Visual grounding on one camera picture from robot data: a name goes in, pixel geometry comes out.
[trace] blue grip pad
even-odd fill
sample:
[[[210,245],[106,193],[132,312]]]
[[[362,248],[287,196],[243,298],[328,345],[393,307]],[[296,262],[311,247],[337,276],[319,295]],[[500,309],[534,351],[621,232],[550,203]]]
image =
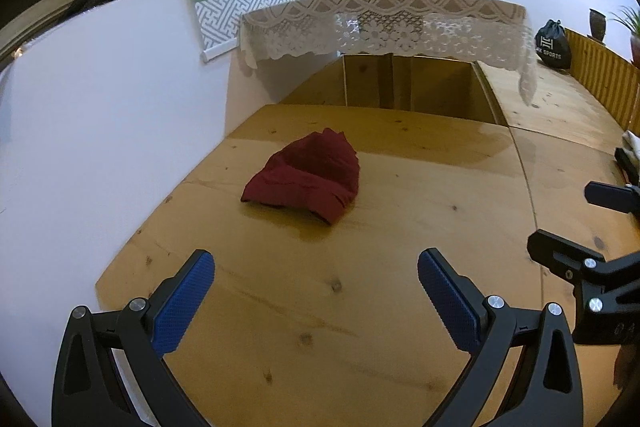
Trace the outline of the blue grip pad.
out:
[[[178,287],[166,300],[154,320],[151,345],[162,357],[178,348],[193,315],[213,284],[213,256],[203,252]]]
[[[429,250],[418,257],[418,278],[456,347],[476,352],[481,345],[480,319]]]

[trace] silver bolt head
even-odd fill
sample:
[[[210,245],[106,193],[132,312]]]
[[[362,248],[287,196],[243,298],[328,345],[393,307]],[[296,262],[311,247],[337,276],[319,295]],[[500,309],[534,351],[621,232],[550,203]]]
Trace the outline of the silver bolt head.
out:
[[[137,299],[133,299],[129,303],[129,309],[134,311],[134,312],[139,312],[140,310],[145,309],[145,306],[146,306],[146,300],[143,299],[142,297],[138,297]]]
[[[560,315],[562,313],[562,306],[555,302],[549,303],[549,306],[546,307],[549,310],[549,313],[552,315]]]
[[[491,308],[496,308],[497,310],[504,306],[504,300],[502,297],[497,295],[489,295],[489,298],[486,301],[489,303]]]
[[[86,308],[84,306],[76,306],[74,310],[71,312],[71,316],[75,319],[81,319],[84,317],[86,313]]]
[[[594,297],[589,301],[589,309],[594,313],[602,311],[602,301],[597,297]]]

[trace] wooden edge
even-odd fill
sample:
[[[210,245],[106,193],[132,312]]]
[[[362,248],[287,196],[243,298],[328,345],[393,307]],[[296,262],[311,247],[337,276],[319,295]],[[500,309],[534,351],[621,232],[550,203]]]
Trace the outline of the wooden edge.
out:
[[[480,86],[482,87],[482,91],[484,91],[484,95],[486,97],[487,102],[489,103],[489,108],[491,109],[491,114],[494,116],[494,121],[497,125],[501,125],[503,127],[508,127],[509,124],[507,119],[500,107],[500,102],[498,102],[498,98],[495,96],[494,90],[491,88],[491,84],[487,79],[484,71],[482,70],[480,64],[475,60],[471,63],[471,67],[480,82]]]

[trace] white lace cloth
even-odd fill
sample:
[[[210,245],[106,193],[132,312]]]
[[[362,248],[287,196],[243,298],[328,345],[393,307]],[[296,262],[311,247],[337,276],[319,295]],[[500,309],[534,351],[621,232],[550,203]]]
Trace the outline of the white lace cloth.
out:
[[[527,105],[537,88],[527,11],[500,0],[293,0],[243,15],[240,48],[254,69],[308,52],[481,60],[518,71]]]

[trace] potted plant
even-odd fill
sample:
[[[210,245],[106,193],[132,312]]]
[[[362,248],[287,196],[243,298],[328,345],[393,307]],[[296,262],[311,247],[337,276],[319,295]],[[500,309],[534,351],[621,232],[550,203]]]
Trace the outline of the potted plant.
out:
[[[640,68],[640,9],[623,6],[620,14],[612,13],[613,20],[625,25],[631,31],[631,55],[636,68]]]

